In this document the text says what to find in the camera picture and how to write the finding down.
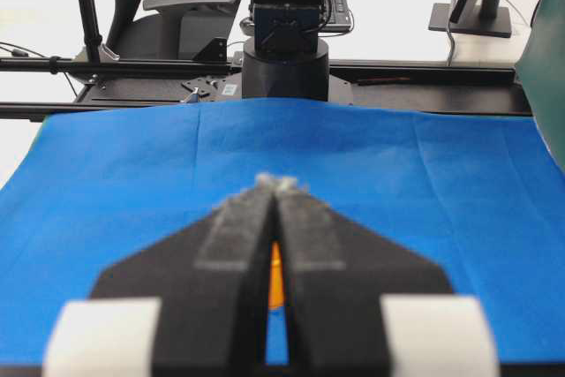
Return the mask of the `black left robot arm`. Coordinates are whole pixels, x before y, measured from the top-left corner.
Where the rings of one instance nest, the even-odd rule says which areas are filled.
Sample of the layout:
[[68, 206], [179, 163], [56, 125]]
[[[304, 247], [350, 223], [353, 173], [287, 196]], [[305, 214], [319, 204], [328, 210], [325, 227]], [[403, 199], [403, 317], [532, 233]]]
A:
[[328, 45], [319, 31], [332, 14], [330, 0], [251, 0], [243, 47], [242, 97], [303, 98], [353, 103], [350, 82], [332, 76]]

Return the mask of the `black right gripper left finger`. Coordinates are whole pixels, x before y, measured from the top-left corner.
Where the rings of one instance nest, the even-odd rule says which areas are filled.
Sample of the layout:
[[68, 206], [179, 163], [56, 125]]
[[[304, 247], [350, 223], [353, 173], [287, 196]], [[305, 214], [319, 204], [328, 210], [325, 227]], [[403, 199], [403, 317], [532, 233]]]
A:
[[47, 376], [241, 376], [264, 351], [275, 189], [259, 183], [64, 305]]

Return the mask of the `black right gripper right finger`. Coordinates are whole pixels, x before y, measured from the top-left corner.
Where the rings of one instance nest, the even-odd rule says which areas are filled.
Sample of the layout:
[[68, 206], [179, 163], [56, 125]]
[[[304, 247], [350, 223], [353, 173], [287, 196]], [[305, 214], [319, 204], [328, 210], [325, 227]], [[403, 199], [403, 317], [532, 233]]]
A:
[[274, 183], [290, 362], [300, 376], [496, 376], [479, 301], [443, 269]]

